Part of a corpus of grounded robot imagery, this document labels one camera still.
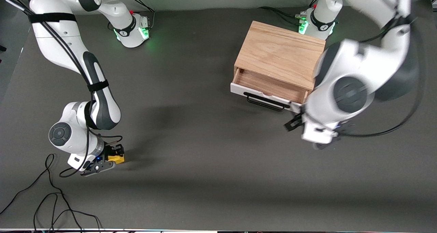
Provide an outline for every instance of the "black strap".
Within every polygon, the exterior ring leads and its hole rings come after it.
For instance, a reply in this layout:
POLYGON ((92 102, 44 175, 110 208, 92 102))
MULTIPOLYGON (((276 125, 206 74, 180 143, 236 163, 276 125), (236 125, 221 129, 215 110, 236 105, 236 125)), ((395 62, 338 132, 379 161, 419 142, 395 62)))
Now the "black strap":
POLYGON ((95 92, 95 91, 102 90, 102 89, 104 89, 104 88, 106 88, 108 86, 109 86, 108 80, 105 80, 103 82, 98 82, 98 83, 95 83, 95 84, 92 84, 92 85, 88 85, 88 90, 90 92, 95 92))
POLYGON ((122 37, 127 37, 127 36, 129 36, 131 31, 133 31, 135 29, 135 27, 136 27, 136 18, 134 16, 132 16, 132 22, 131 22, 131 24, 128 27, 126 27, 124 29, 114 28, 114 30, 118 34, 120 34, 122 37))
POLYGON ((45 13, 29 15, 30 23, 59 22, 61 20, 76 21, 76 17, 74 14, 70 13, 45 13))
POLYGON ((91 129, 100 130, 100 129, 97 128, 96 124, 94 124, 94 121, 93 121, 93 119, 90 116, 91 112, 89 111, 89 108, 92 106, 92 104, 94 102, 95 102, 95 100, 94 101, 89 101, 88 103, 86 103, 85 109, 83 110, 83 113, 85 114, 86 125, 88 125, 89 128, 91 128, 91 129))
POLYGON ((334 21, 331 21, 329 23, 323 23, 322 21, 319 21, 318 19, 316 19, 314 16, 314 10, 311 12, 310 19, 311 19, 312 23, 315 26, 317 26, 317 29, 319 31, 326 31, 326 30, 328 30, 329 27, 332 26, 332 24, 334 24, 334 21))

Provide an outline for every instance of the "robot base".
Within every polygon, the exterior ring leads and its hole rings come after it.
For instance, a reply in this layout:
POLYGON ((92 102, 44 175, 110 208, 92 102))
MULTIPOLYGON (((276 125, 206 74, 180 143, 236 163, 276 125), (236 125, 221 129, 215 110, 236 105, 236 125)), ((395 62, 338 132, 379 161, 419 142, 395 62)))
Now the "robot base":
POLYGON ((149 20, 147 17, 141 16, 139 14, 133 14, 133 18, 136 20, 135 28, 130 32, 127 37, 118 34, 115 29, 115 35, 117 40, 119 40, 123 46, 128 48, 135 48, 140 46, 144 41, 150 38, 150 28, 149 20))
MULTIPOLYGON (((306 15, 306 17, 310 17, 313 10, 314 8, 309 8, 305 11, 300 12, 300 14, 306 15)), ((332 34, 334 26, 335 26, 335 22, 334 24, 332 24, 331 27, 328 27, 328 25, 326 25, 325 31, 319 31, 317 26, 312 23, 311 19, 307 18, 307 21, 299 27, 299 33, 326 40, 329 37, 329 35, 332 34)))

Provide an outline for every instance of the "white drawer front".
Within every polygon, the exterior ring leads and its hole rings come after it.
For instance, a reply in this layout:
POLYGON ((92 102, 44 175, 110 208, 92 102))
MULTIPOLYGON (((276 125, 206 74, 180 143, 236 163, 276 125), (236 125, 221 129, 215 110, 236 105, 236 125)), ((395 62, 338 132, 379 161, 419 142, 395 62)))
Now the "white drawer front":
MULTIPOLYGON (((290 106, 289 108, 285 108, 286 110, 289 110, 289 111, 292 111, 292 112, 295 112, 295 113, 299 113, 300 112, 301 104, 298 104, 296 102, 291 102, 289 100, 286 100, 286 99, 283 99, 283 98, 279 98, 279 97, 276 97, 276 96, 266 96, 261 91, 254 90, 252 88, 247 88, 247 87, 244 87, 244 86, 241 86, 241 85, 238 85, 238 84, 231 83, 231 92, 235 93, 235 94, 238 94, 238 95, 241 95, 241 96, 244 96, 244 97, 247 97, 244 94, 245 92, 251 93, 251 94, 254 94, 254 95, 257 95, 257 96, 261 96, 261 97, 264 97, 264 98, 267 98, 267 99, 270 99, 270 100, 273 100, 273 101, 277 101, 277 102, 280 102, 282 104, 286 104, 286 105, 290 106)), ((275 105, 271 104, 270 102, 266 102, 266 101, 263 101, 263 100, 260 100, 260 99, 256 99, 256 100, 260 101, 260 102, 262 102, 264 104, 269 104, 269 105, 275 106, 275 105)))

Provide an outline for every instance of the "wooden tabletop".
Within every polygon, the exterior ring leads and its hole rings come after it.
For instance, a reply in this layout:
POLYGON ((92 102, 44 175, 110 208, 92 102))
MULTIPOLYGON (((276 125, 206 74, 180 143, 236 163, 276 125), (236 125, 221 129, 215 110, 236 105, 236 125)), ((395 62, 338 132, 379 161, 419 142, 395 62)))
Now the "wooden tabletop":
POLYGON ((307 90, 325 40, 253 21, 235 66, 307 90))

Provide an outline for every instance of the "green led light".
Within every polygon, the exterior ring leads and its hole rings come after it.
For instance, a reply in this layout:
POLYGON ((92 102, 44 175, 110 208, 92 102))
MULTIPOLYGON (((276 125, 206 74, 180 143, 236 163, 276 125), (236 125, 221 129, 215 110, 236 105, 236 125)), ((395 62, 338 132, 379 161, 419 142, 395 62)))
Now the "green led light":
POLYGON ((303 24, 301 24, 301 28, 299 29, 300 34, 305 34, 306 28, 308 27, 308 21, 305 21, 303 24))
POLYGON ((118 34, 117 34, 117 32, 115 31, 115 29, 114 29, 114 33, 115 33, 115 35, 117 36, 117 40, 120 41, 120 37, 118 37, 118 34))
POLYGON ((144 38, 144 39, 148 39, 149 38, 149 32, 148 32, 147 28, 138 27, 138 30, 139 30, 142 38, 144 38))
POLYGON ((331 35, 332 31, 334 31, 334 26, 335 26, 335 22, 332 24, 332 28, 331 28, 331 31, 329 32, 329 35, 331 35))

